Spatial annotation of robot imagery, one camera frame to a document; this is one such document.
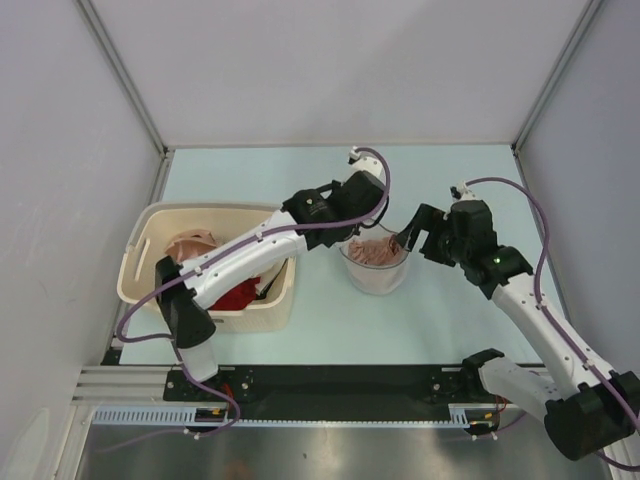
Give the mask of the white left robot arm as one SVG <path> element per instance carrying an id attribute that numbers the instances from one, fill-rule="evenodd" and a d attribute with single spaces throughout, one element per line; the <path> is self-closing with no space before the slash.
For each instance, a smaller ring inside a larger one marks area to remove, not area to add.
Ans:
<path id="1" fill-rule="evenodd" d="M 186 370 L 187 389 L 207 400 L 221 387 L 210 307 L 275 263 L 345 241 L 384 207 L 388 195 L 387 180 L 359 170 L 344 182 L 296 192 L 259 226 L 206 255 L 182 264 L 169 256 L 158 261 L 157 304 Z"/>

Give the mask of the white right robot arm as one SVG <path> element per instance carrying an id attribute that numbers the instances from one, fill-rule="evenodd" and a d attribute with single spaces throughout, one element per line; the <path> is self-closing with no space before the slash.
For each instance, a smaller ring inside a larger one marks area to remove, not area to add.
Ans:
<path id="1" fill-rule="evenodd" d="M 497 350 L 464 360 L 463 393 L 473 401 L 503 397 L 544 425 L 566 458 L 579 460 L 638 430 L 639 379 L 620 374 L 550 306 L 532 266 L 512 246 L 501 245 L 489 206 L 462 199 L 448 211 L 422 204 L 397 242 L 411 251 L 427 234 L 420 254 L 460 266 L 469 283 L 505 313 L 542 360 L 548 374 L 534 374 Z"/>

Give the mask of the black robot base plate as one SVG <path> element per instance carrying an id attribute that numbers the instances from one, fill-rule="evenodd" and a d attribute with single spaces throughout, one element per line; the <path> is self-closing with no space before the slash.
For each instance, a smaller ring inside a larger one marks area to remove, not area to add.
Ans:
<path id="1" fill-rule="evenodd" d="M 453 405 L 492 420 L 506 409 L 458 365 L 222 366 L 204 385 L 230 394 L 243 420 L 437 421 L 449 419 Z"/>

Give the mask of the white mesh laundry bag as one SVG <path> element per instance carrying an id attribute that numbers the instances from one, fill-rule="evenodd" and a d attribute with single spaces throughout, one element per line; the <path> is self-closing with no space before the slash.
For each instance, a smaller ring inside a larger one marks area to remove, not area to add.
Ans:
<path id="1" fill-rule="evenodd" d="M 352 283 L 361 291 L 371 295 L 387 295 L 396 290 L 404 281 L 409 266 L 408 255 L 405 251 L 404 259 L 389 267 L 369 267 L 360 265 L 347 257 L 347 249 L 354 240 L 379 239 L 394 236 L 396 233 L 378 225 L 372 229 L 363 229 L 340 246 L 340 254 L 345 262 L 347 273 Z"/>

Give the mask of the pink bra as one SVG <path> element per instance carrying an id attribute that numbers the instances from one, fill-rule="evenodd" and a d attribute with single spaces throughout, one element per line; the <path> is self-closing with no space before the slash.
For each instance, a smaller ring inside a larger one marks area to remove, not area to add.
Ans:
<path id="1" fill-rule="evenodd" d="M 347 257 L 360 265 L 389 267 L 400 263 L 405 257 L 405 251 L 396 242 L 394 236 L 387 236 L 350 242 Z"/>

